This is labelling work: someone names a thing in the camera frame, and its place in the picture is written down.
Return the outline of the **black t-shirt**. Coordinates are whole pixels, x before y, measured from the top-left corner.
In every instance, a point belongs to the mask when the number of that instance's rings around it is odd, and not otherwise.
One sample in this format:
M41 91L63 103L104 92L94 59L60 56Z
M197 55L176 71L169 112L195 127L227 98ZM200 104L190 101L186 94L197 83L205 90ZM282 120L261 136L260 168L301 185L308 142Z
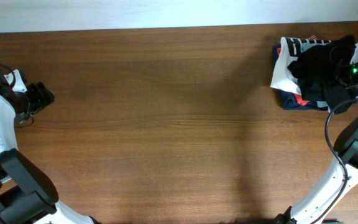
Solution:
M306 101L325 101L333 109L346 100L358 98L358 85L345 86L334 78L331 60L351 64L356 52L356 38L346 35L324 45L314 45L291 62L287 69L297 79L301 97Z

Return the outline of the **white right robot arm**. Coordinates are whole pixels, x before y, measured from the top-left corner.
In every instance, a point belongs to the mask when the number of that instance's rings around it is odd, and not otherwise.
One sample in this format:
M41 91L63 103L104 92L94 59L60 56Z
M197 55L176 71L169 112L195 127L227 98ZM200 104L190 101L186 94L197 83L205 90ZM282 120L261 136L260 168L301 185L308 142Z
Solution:
M327 223L328 213L358 184L358 117L337 137L334 144L329 139L329 122L337 110L358 103L358 99L346 100L329 113L324 136L334 159L328 170L312 191L294 207L278 214L274 223Z

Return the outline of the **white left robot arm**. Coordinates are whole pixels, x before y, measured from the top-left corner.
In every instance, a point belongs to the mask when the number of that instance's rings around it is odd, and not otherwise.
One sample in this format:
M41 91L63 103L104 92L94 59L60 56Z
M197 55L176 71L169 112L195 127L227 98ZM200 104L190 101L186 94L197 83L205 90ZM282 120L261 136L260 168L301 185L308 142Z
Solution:
M89 223L97 221L65 205L49 179L18 150L15 129L54 102L44 84L26 84L18 69L0 64L0 223Z

